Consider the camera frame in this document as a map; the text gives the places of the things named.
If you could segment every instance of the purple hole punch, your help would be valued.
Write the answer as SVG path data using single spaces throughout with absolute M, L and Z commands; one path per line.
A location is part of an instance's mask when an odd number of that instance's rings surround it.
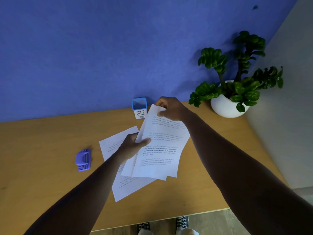
M 78 166 L 78 171 L 86 171 L 90 169 L 91 165 L 91 150 L 84 149 L 81 150 L 76 155 L 76 165 Z

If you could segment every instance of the left hand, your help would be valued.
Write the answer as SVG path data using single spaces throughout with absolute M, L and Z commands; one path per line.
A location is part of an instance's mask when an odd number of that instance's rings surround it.
M 146 138 L 141 142 L 135 142 L 138 133 L 128 134 L 124 142 L 119 146 L 119 149 L 116 151 L 116 156 L 121 160 L 121 164 L 125 163 L 129 158 L 132 158 L 139 149 L 144 146 L 147 146 L 150 142 L 150 138 Z

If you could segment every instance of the wooden desk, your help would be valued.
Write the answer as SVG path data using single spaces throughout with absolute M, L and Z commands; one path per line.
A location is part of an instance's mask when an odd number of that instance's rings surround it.
M 184 104 L 285 182 L 244 117 L 222 118 L 206 104 Z M 0 234 L 23 234 L 103 163 L 100 140 L 142 123 L 131 109 L 122 109 L 0 124 Z M 78 172 L 76 153 L 87 147 L 91 169 Z M 177 178 L 156 180 L 117 203 L 110 193 L 93 230 L 225 208 L 190 139 Z

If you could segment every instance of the paper sheet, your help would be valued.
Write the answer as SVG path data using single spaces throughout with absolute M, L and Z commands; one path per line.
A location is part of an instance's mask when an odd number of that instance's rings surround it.
M 122 142 L 124 141 L 128 134 L 137 132 L 138 132 L 137 126 L 134 126 L 123 132 L 120 132 L 116 135 L 113 135 L 107 139 L 100 141 L 99 144 L 104 160 L 106 161 L 110 156 L 112 156 L 113 153 L 116 152 L 116 150 L 119 148 L 119 146 L 122 144 Z M 121 176 L 120 174 L 124 168 L 124 165 L 125 164 L 119 167 L 114 183 L 112 185 L 112 191 L 116 202 L 156 180 L 154 178 L 148 177 L 131 178 L 127 176 Z
M 152 111 L 151 111 L 151 112 L 154 111 L 154 110 L 153 110 L 154 107 L 155 107 L 155 105 L 152 104 L 152 106 L 151 106 Z M 141 142 L 141 141 L 142 141 L 142 135 L 143 135 L 143 131 L 144 131 L 144 129 L 145 129 L 145 125 L 146 125 L 146 122 L 147 122 L 147 118 L 148 118 L 148 116 L 149 116 L 149 112 L 148 112 L 146 118 L 144 119 L 144 121 L 143 121 L 143 123 L 142 123 L 142 126 L 141 126 L 141 128 L 140 128 L 140 130 L 139 130 L 139 133 L 138 133 L 138 135 L 137 135 L 137 138 L 136 138 L 136 142 Z M 132 158 L 130 158 L 130 159 L 128 159 L 128 160 L 126 161 L 125 166 L 124 166 L 124 168 L 123 168 L 123 170 L 122 170 L 122 173 L 121 173 L 122 176 L 129 176 L 129 177 L 132 177 L 132 174 L 133 174 L 133 171 L 134 171 L 134 168 L 135 168 L 135 164 L 136 164 L 137 155 L 138 155 L 138 154 L 136 154 L 135 156 L 133 156 Z M 166 175 L 158 176 L 158 178 L 156 178 L 156 179 L 166 180 Z
M 133 177 L 177 177 L 180 155 L 190 135 L 181 121 L 158 117 L 162 110 L 165 108 L 155 105 L 150 108 L 142 138 L 151 138 L 151 142 L 139 150 Z

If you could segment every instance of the sneaker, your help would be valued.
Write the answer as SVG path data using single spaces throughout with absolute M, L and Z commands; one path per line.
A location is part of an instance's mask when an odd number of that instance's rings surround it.
M 137 224 L 137 233 L 139 233 L 140 229 L 150 230 L 150 223 L 139 223 Z
M 182 216 L 182 217 L 177 217 L 176 218 L 176 229 L 175 231 L 177 231 L 178 228 L 187 228 L 189 227 L 189 220 L 188 220 L 188 216 Z

